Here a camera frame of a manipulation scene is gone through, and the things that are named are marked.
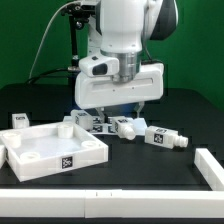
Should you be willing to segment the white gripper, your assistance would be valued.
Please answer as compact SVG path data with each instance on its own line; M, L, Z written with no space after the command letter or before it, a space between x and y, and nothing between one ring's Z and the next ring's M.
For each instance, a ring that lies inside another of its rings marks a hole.
M124 83L112 80L119 71L117 58L91 55L79 62L79 68L75 101L81 109L96 108L101 123L105 122L103 107L138 102L134 111L139 118L144 101L157 100L163 95L162 63L141 65L135 78Z

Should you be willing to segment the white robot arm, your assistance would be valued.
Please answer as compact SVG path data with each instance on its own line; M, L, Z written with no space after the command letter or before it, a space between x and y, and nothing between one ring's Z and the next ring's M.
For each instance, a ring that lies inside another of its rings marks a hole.
M164 40L176 29L175 0L99 0L92 20L95 52L79 61L75 102L81 109L137 103L163 95L164 65L143 62L148 40Z

